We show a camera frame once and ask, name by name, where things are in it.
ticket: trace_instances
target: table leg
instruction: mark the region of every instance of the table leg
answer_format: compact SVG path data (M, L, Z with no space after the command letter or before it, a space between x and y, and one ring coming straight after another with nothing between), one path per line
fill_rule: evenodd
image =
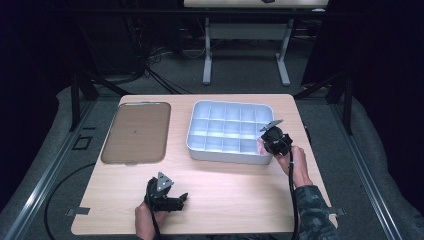
M210 24L209 18L205 21L205 68L203 70L203 84L209 85L211 83L211 71L212 71L212 53L211 53L211 35L210 35Z
M289 40L291 32L293 29L293 20L289 20L287 23L287 28L285 29L283 43L281 44L280 53L275 54L278 64L278 70L280 71L281 82L283 86L290 86L289 75L287 74L286 65L284 63L284 56L287 52L287 46L289 45Z

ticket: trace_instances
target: camouflage sleeve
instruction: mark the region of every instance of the camouflage sleeve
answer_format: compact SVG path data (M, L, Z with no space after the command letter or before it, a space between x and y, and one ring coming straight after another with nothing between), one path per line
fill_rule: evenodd
M329 208L317 186L296 188L295 196L300 215L299 239L339 239L329 220Z

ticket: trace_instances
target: human arm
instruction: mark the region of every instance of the human arm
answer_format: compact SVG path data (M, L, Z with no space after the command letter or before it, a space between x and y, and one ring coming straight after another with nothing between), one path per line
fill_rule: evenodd
M154 212L154 214L160 227L165 221L167 212L159 211ZM135 230L137 236L143 240L152 240L156 235L150 209L144 202L135 208Z
M300 215L299 239L339 239L329 220L329 208L317 186L309 178L306 155L302 148L292 147L293 183L297 209ZM284 173L289 175L290 153L275 155Z

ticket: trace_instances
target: white table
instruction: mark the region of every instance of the white table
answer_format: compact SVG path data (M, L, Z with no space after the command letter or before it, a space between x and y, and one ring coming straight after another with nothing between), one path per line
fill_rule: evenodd
M315 9L325 8L328 0L275 0L264 3L261 0L185 0L187 8L281 8L281 9ZM205 21L205 67L203 84L209 85L212 72L211 39L267 39L282 40L279 53L275 54L281 82L290 86L284 57L292 32L293 20L287 24L229 24Z

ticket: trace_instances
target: dark background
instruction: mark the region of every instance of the dark background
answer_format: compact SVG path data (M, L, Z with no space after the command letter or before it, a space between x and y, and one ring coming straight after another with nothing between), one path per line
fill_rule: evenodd
M108 24L104 19L81 18L77 25L70 19L51 21L42 10L43 4L21 0L3 1L0 5L0 91L4 109L1 208L19 186L43 143L57 112L56 94L70 85L76 68L83 66L93 72L112 69L109 74L126 74L138 64L123 22ZM69 2L53 4L66 6ZM112 0L102 4L119 7ZM354 56L354 96L367 110L381 137L390 174L405 198L424 213L424 201L420 201L424 195L424 102L420 95L424 80L424 24L419 19L422 7L419 0L330 1L329 12L374 10L374 18L324 21L303 83L320 82L343 71ZM175 22L167 24L169 29L174 27ZM57 35L60 29L66 31ZM175 42L162 40L178 51L178 45L172 46ZM110 48L112 42L121 48ZM115 56L116 61L102 60L104 56L90 51L89 44L102 51L110 49L107 54ZM361 51L353 47L358 45L363 46Z

